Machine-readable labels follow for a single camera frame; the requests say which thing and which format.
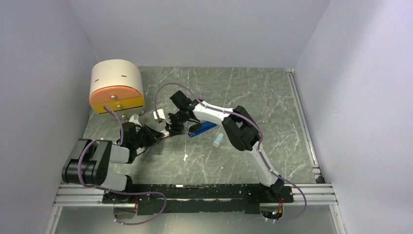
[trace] wall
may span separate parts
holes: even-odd
[[[413,3],[332,0],[295,79],[348,233],[411,233]]]
[[[329,0],[69,0],[100,60],[292,68]]]
[[[43,233],[97,63],[61,0],[0,3],[0,233]]]

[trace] gray marble surface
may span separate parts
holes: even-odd
[[[274,168],[295,183],[315,183],[284,69],[139,67],[139,70],[146,100],[144,114],[139,118],[141,123],[162,130],[164,125],[153,119],[154,95],[162,84],[184,84],[210,104],[245,107],[264,134],[263,147]],[[162,89],[158,108],[175,113],[177,109],[169,97],[178,89],[175,85]],[[224,140],[216,148],[212,143],[219,133],[224,134]],[[118,123],[91,112],[84,137],[115,141],[119,138]],[[181,135],[162,140],[132,164],[111,163],[110,168],[130,175],[134,183],[258,183],[248,157],[249,153],[232,147],[222,127],[215,127],[194,138]]]

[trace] black object on blue tray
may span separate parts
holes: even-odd
[[[209,129],[214,128],[216,126],[217,125],[215,123],[212,123],[212,122],[209,122],[209,121],[194,124],[194,125],[189,127],[188,136],[189,137],[197,136],[197,135],[199,135],[201,133],[204,133],[204,132],[208,131]]]

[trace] purple cable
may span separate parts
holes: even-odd
[[[165,87],[165,86],[167,86],[167,85],[170,85],[170,84],[178,85],[178,86],[181,86],[182,88],[186,89],[189,93],[191,93],[191,94],[193,95],[193,97],[197,100],[197,102],[198,102],[200,105],[202,105],[203,107],[208,108],[208,109],[213,110],[213,111],[222,112],[221,109],[218,109],[218,108],[215,108],[215,107],[210,107],[210,106],[208,106],[208,105],[203,104],[203,103],[201,102],[201,100],[199,100],[199,99],[197,98],[197,96],[196,96],[188,87],[185,87],[185,86],[183,86],[183,85],[181,85],[181,84],[179,84],[179,83],[171,82],[171,83],[166,83],[166,84],[162,85],[162,86],[158,89],[158,91],[156,91],[155,98],[154,98],[154,100],[153,100],[153,107],[154,107],[154,109],[155,109],[155,114],[156,114],[156,117],[157,117],[159,120],[160,120],[160,117],[159,117],[159,114],[158,114],[158,109],[157,109],[157,107],[156,107],[156,98],[158,97],[159,91],[160,91],[163,87]],[[264,139],[264,135],[263,135],[263,132],[261,131],[261,129],[260,129],[252,120],[248,119],[247,117],[245,117],[245,116],[243,116],[243,115],[240,115],[240,114],[235,113],[235,112],[232,112],[232,111],[226,111],[226,110],[224,110],[224,113],[230,114],[230,115],[235,115],[235,116],[237,116],[237,117],[240,117],[240,118],[244,119],[245,121],[247,121],[247,122],[248,122],[249,124],[251,124],[252,126],[254,126],[255,129],[257,129],[258,134],[259,134],[260,137],[261,137],[260,140],[258,141],[258,146],[257,146],[258,153],[260,154],[261,159],[263,160],[263,162],[264,162],[264,164],[266,165],[267,169],[268,169],[268,170],[271,170],[271,167],[269,166],[267,160],[265,160],[264,155],[262,154],[262,152],[261,152],[261,150],[260,150],[261,143],[263,142],[263,139]],[[304,192],[303,192],[295,183],[291,182],[290,180],[285,179],[285,178],[282,178],[281,176],[275,174],[273,171],[271,171],[271,173],[272,173],[274,176],[276,176],[278,179],[281,179],[281,180],[283,180],[284,182],[287,182],[287,183],[291,184],[294,188],[296,188],[296,189],[301,193],[301,195],[302,195],[302,197],[303,197],[303,199],[304,199],[304,208],[301,210],[301,212],[300,212],[298,215],[296,215],[296,216],[293,217],[293,218],[289,218],[289,219],[285,219],[285,220],[276,220],[276,222],[288,222],[288,221],[292,221],[292,220],[300,217],[300,216],[305,212],[305,210],[307,209],[307,198],[305,197]]]
[[[123,143],[122,121],[121,121],[120,118],[117,116],[117,114],[115,113],[115,111],[113,111],[112,108],[110,108],[109,106],[106,106],[106,105],[103,106],[103,108],[105,108],[105,110],[106,110],[107,112],[109,112],[111,115],[113,115],[113,116],[117,119],[117,121],[119,122],[119,125],[120,125],[120,141],[119,141],[119,143],[118,143],[118,146],[120,146],[120,145],[122,145],[122,143]],[[109,189],[106,189],[106,188],[102,188],[102,187],[98,187],[98,186],[89,186],[89,185],[87,185],[87,184],[85,183],[85,181],[83,180],[83,177],[82,177],[82,161],[83,161],[83,158],[84,158],[85,155],[86,155],[86,152],[89,150],[89,148],[90,148],[93,144],[95,144],[96,142],[98,142],[98,141],[100,141],[100,140],[92,140],[92,141],[83,149],[82,153],[80,154],[79,162],[77,163],[77,176],[78,176],[78,178],[79,178],[80,184],[83,185],[83,187],[85,187],[85,188],[97,188],[97,189],[100,189],[100,190],[104,190],[104,191],[111,192],[111,193],[114,193],[114,194],[119,194],[119,195],[131,195],[131,196],[135,196],[135,195],[151,195],[151,194],[160,195],[160,196],[162,196],[162,197],[164,198],[164,206],[162,207],[161,211],[160,211],[159,213],[155,214],[155,215],[154,215],[153,217],[151,217],[150,219],[147,219],[147,220],[142,221],[142,222],[138,222],[138,223],[124,223],[124,222],[121,222],[121,221],[119,221],[118,219],[116,219],[115,210],[113,210],[113,216],[114,216],[114,218],[115,218],[115,222],[120,223],[120,224],[123,224],[123,225],[139,225],[139,224],[144,224],[144,223],[147,223],[147,222],[149,222],[149,221],[151,221],[151,220],[156,219],[156,218],[164,211],[164,209],[166,208],[166,205],[167,205],[167,197],[166,197],[163,193],[160,193],[160,192],[126,193],[126,192],[121,192],[121,191],[112,191],[112,190],[109,190]]]

